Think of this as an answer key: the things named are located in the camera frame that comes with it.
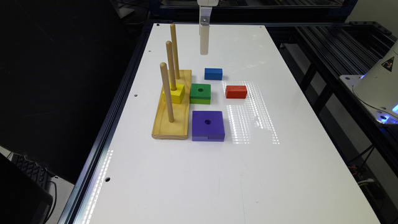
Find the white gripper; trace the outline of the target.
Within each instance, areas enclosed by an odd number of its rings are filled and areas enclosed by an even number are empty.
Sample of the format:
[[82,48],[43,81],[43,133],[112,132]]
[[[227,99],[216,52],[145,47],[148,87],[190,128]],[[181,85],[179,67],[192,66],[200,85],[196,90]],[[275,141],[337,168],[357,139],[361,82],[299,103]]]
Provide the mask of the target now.
[[207,55],[209,50],[210,17],[212,7],[217,6],[219,0],[197,0],[200,6],[200,54]]

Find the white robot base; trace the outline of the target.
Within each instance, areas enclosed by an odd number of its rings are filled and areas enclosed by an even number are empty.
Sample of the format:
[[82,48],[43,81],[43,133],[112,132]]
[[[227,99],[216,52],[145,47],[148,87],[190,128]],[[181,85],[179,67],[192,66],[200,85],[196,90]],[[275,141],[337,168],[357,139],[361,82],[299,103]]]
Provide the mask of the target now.
[[340,80],[380,124],[397,124],[397,44],[364,75]]

